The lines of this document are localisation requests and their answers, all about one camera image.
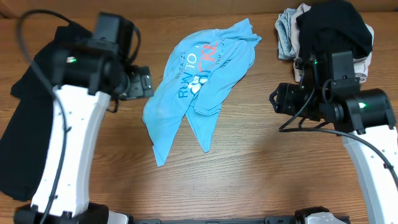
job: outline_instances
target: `pile of clothes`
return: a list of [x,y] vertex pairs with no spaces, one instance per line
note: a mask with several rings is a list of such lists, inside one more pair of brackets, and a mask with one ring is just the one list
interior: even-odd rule
[[[314,3],[312,7],[301,4],[297,9],[286,9],[279,14],[275,28],[279,59],[300,60],[311,53],[350,50],[356,76],[361,83],[366,81],[374,31],[351,3],[337,0]],[[296,82],[300,81],[301,72],[294,67]]]

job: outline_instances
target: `light blue cloth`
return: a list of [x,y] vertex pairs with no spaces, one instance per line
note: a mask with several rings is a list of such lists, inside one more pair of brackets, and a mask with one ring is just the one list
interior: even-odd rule
[[229,29],[191,34],[174,48],[143,115],[158,166],[165,164],[184,115],[204,152],[210,150],[222,102],[254,63],[261,37],[251,29],[245,19]]
[[278,58],[282,60],[293,60],[296,57],[290,41],[291,20],[296,11],[296,9],[285,9],[284,13],[279,14],[275,23],[278,32]]

